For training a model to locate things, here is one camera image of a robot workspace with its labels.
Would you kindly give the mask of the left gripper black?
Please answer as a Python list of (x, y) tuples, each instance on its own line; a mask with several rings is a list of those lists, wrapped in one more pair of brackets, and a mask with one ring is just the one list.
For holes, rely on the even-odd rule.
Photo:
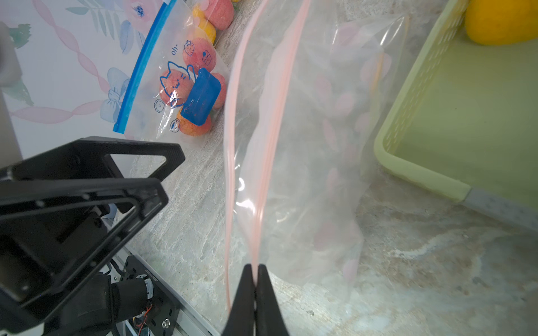
[[(126, 179), (114, 155), (158, 156)], [(1, 328), (53, 317), (168, 203), (179, 144), (87, 137), (1, 169)]]

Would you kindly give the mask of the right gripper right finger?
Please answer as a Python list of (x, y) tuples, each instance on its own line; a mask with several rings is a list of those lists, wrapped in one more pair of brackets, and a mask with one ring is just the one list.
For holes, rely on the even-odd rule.
[(289, 336), (265, 265), (258, 267), (255, 288), (255, 328), (257, 336)]

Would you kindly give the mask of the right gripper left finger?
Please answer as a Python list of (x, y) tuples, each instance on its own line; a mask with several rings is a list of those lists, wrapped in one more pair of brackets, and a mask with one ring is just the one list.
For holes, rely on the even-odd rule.
[(243, 268), (235, 299), (222, 336), (253, 336), (255, 325), (255, 290), (252, 266)]

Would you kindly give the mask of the blue zipper clear bag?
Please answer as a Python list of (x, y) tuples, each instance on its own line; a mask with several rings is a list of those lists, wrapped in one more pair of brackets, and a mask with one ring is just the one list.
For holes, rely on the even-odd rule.
[(229, 71), (211, 22), (185, 1), (164, 1), (128, 82), (116, 133), (179, 141), (210, 133), (224, 107)]

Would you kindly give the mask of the pink zipper clear bag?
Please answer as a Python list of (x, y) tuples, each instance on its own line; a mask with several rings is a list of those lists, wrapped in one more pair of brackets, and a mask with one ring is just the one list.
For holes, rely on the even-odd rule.
[(341, 22), (335, 1), (262, 1), (224, 108), (225, 247), (252, 267), (345, 299), (364, 235), (374, 139), (409, 30), (403, 14)]
[(241, 5), (240, 0), (197, 0), (186, 3), (191, 8), (194, 26), (201, 29), (213, 45), (231, 26)]

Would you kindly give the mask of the pink peach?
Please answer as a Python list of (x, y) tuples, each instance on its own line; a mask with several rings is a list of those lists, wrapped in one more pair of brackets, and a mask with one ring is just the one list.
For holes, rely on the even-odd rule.
[(216, 51), (213, 45), (204, 38), (186, 40), (182, 57), (187, 66), (193, 67), (196, 75), (201, 69), (211, 72), (217, 65)]
[(231, 0), (209, 0), (207, 8), (204, 10), (206, 18), (218, 30), (226, 30), (231, 25), (235, 9)]

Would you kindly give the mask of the green plastic basket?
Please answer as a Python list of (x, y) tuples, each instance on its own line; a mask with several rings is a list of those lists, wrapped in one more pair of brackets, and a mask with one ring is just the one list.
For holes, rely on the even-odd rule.
[(391, 174), (537, 229), (537, 42), (486, 47), (450, 1), (375, 140)]

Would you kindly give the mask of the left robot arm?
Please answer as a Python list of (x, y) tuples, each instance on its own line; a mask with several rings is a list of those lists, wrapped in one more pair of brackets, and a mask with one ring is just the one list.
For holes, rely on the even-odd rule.
[(1, 332), (106, 335), (152, 283), (102, 269), (168, 203), (179, 144), (87, 137), (1, 169)]

